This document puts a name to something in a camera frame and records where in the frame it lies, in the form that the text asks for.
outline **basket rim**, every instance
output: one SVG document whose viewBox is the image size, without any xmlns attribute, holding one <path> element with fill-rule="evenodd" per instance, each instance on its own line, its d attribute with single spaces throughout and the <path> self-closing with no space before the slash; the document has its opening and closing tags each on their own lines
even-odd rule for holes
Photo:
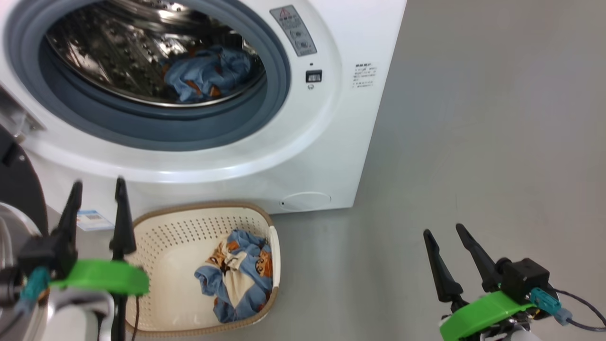
<svg viewBox="0 0 606 341">
<path fill-rule="evenodd" d="M 274 229 L 273 221 L 267 212 L 265 212 L 262 208 L 255 204 L 246 203 L 243 201 L 213 201 L 209 203 L 198 203 L 198 204 L 188 204 L 184 206 L 175 206 L 170 208 L 159 209 L 157 211 L 152 211 L 146 214 L 143 214 L 139 218 L 133 221 L 133 229 L 136 229 L 143 221 L 146 221 L 150 218 L 157 217 L 159 215 L 178 213 L 184 211 L 193 211 L 197 209 L 212 209 L 212 208 L 247 208 L 256 211 L 261 214 L 263 218 L 266 220 L 270 229 Z M 226 323 L 223 325 L 199 328 L 199 329 L 190 329 L 184 331 L 143 331 L 137 329 L 137 335 L 141 337 L 187 337 L 187 336 L 200 336 L 205 334 L 213 334 L 218 333 L 220 331 L 228 331 L 233 329 L 238 329 L 250 325 L 254 325 L 255 323 L 261 321 L 269 312 L 274 302 L 276 301 L 276 297 L 278 296 L 279 287 L 275 286 L 271 290 L 271 295 L 269 300 L 267 300 L 267 304 L 254 316 L 251 316 L 247 319 Z M 125 319 L 126 322 L 126 330 L 133 334 L 135 327 L 131 325 L 128 320 Z"/>
</svg>

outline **crumpled garment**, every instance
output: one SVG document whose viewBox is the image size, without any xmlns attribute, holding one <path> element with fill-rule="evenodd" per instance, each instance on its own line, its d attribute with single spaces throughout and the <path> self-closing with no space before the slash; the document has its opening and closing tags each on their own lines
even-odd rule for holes
<svg viewBox="0 0 606 341">
<path fill-rule="evenodd" d="M 247 319 L 261 311 L 271 295 L 271 248 L 265 238 L 234 230 L 195 277 L 204 295 L 216 295 L 213 311 L 221 323 Z"/>
<path fill-rule="evenodd" d="M 250 69 L 248 53 L 222 46 L 184 53 L 162 62 L 164 82 L 175 89 L 182 103 L 219 98 L 242 84 Z"/>
</svg>

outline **laundry basket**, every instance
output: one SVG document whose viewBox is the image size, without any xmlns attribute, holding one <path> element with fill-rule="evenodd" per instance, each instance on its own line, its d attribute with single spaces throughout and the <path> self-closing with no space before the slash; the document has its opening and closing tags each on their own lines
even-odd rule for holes
<svg viewBox="0 0 606 341">
<path fill-rule="evenodd" d="M 126 261 L 142 266 L 150 277 L 149 294 L 139 299 L 137 335 L 183 337 L 216 333 L 259 322 L 276 300 L 280 284 L 280 244 L 269 215 L 248 203 L 210 203 L 164 209 L 134 222 L 137 251 Z M 218 239 L 235 229 L 263 236 L 271 246 L 273 289 L 255 316 L 220 323 L 214 297 L 202 294 L 194 272 L 212 254 Z M 127 329 L 132 333 L 136 301 L 127 303 Z"/>
</svg>

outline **washing machine door opening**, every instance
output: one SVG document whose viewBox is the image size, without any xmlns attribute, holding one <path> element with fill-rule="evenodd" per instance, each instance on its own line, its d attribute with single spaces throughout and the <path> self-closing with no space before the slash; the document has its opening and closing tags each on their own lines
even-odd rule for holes
<svg viewBox="0 0 606 341">
<path fill-rule="evenodd" d="M 235 0 L 25 0 L 8 53 L 28 91 L 121 145 L 223 146 L 267 124 L 290 87 L 276 33 Z"/>
</svg>

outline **washing machine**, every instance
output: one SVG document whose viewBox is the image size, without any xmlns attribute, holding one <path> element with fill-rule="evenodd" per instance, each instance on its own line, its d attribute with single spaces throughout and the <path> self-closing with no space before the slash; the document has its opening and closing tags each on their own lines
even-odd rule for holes
<svg viewBox="0 0 606 341">
<path fill-rule="evenodd" d="M 2 122 L 57 211 L 82 180 L 82 210 L 113 220 L 117 177 L 134 216 L 351 207 L 405 3 L 2 0 Z M 210 56 L 225 80 L 227 52 L 246 60 L 227 86 L 166 79 Z"/>
</svg>

